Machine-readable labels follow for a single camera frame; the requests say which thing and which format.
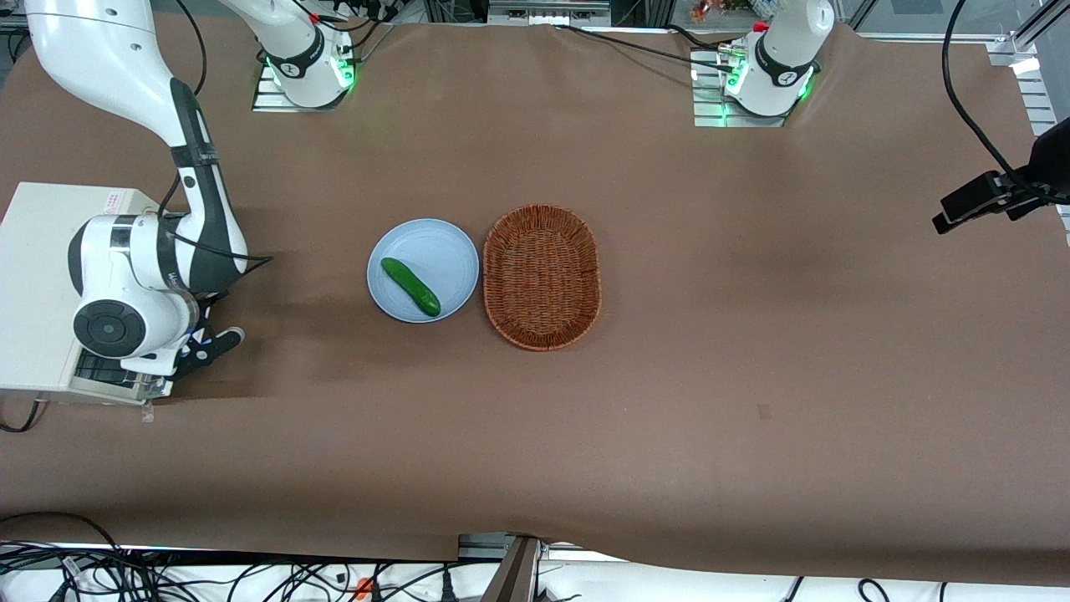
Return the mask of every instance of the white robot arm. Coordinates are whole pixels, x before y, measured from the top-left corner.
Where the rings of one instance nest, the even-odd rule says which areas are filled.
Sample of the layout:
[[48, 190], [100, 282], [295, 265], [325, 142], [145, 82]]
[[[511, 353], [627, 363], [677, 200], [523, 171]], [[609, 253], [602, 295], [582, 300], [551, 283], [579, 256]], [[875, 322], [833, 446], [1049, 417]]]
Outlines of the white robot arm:
[[746, 48], [724, 91], [762, 115], [788, 112], [814, 73], [814, 57], [836, 25], [828, 0], [780, 0], [767, 31], [753, 31], [734, 45]]
[[[348, 90], [351, 81], [338, 73], [351, 51], [347, 34], [323, 31], [289, 0], [225, 3], [269, 56], [295, 65], [282, 74], [291, 101], [330, 105]], [[27, 20], [52, 79], [170, 146], [189, 212], [98, 215], [68, 249], [81, 294], [74, 318], [79, 342], [127, 370], [170, 376], [198, 324], [197, 300], [225, 292], [249, 267], [208, 123], [194, 92], [160, 57], [149, 0], [29, 0]]]

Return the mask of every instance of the plate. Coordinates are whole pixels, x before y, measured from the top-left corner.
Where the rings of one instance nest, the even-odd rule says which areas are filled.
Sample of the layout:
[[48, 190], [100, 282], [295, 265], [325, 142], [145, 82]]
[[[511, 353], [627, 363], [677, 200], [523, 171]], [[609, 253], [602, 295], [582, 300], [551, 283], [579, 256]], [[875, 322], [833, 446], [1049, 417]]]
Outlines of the plate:
[[[439, 297], [442, 312], [419, 311], [409, 293], [386, 274], [380, 261], [393, 257], [412, 269]], [[479, 280], [479, 253], [472, 238], [449, 221], [425, 217], [406, 221], [379, 240], [368, 259], [368, 290], [391, 318], [412, 324], [441, 321], [461, 309]]]

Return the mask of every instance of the table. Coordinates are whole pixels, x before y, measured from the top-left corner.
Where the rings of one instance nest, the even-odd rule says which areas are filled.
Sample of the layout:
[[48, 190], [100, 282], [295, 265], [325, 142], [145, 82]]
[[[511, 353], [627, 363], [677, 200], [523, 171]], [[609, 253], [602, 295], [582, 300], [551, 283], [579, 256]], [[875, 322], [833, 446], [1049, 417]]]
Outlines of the table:
[[[248, 110], [251, 34], [200, 21], [228, 188], [278, 258], [219, 308], [248, 339], [152, 425], [57, 406], [0, 438], [4, 512], [77, 511], [126, 543], [433, 559], [511, 530], [702, 570], [1070, 582], [1070, 251], [1050, 210], [933, 232], [938, 199], [992, 168], [936, 46], [839, 28], [789, 127], [714, 129], [685, 65], [548, 27], [404, 26], [337, 111], [281, 115]], [[157, 26], [194, 80], [187, 25]], [[1024, 163], [1011, 72], [952, 59]], [[171, 180], [157, 139], [29, 55], [0, 114], [0, 199]], [[373, 306], [391, 227], [440, 217], [478, 245], [529, 202], [598, 240], [603, 311], [577, 345], [513, 349], [479, 298], [427, 326]]]

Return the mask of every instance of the brown woven basket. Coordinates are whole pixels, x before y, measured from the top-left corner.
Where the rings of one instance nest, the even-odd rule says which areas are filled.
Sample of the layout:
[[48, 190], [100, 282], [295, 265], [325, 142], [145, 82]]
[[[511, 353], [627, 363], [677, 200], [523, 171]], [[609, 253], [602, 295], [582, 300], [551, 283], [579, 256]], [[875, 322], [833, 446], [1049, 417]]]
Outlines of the brown woven basket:
[[549, 352], [575, 343], [601, 310], [595, 236], [560, 206], [506, 213], [483, 246], [483, 268], [490, 324], [518, 348]]

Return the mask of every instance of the white box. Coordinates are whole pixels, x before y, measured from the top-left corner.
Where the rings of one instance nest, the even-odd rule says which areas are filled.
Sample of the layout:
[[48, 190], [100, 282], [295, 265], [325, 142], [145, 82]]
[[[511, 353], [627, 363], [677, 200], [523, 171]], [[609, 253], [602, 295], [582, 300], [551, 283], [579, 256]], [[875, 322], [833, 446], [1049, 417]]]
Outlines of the white box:
[[86, 352], [72, 327], [79, 296], [67, 249], [75, 232], [94, 215], [156, 209], [134, 188], [19, 183], [0, 221], [0, 390], [133, 405], [170, 392], [162, 377]]

